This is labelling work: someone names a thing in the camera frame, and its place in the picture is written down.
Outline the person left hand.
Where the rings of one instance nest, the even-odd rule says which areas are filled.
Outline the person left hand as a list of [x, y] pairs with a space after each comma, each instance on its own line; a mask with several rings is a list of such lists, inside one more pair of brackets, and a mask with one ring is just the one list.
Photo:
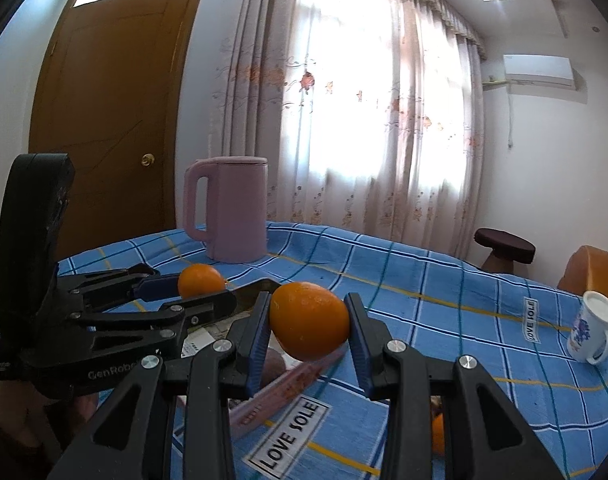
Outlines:
[[98, 393], [52, 400], [30, 382], [0, 382], [0, 429], [28, 448], [59, 458], [98, 408]]

